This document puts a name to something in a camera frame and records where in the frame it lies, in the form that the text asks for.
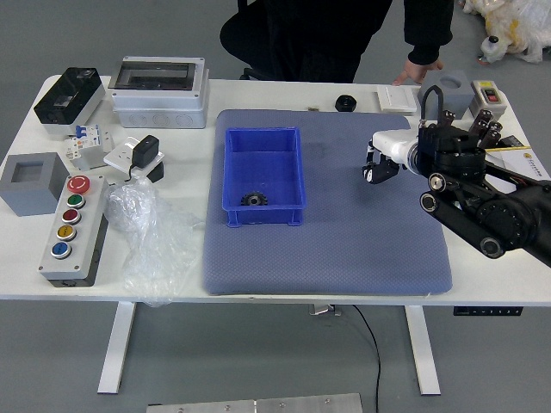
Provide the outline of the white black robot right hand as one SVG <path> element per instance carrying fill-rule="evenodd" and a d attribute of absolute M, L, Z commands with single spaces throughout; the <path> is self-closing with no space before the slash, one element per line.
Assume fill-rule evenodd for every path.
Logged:
<path fill-rule="evenodd" d="M 379 131 L 368 142 L 364 179 L 371 184 L 382 183 L 401 170 L 419 174 L 416 165 L 418 136 L 410 129 Z"/>

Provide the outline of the person's left hand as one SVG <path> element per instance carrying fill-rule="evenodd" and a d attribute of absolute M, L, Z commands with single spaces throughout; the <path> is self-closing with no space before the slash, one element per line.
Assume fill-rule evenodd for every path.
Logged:
<path fill-rule="evenodd" d="M 393 80 L 393 86 L 404 84 L 407 80 L 412 80 L 416 84 L 421 84 L 429 71 L 440 71 L 443 68 L 443 62 L 438 59 L 428 65 L 414 64 L 410 60 L 405 62 L 402 72 Z"/>

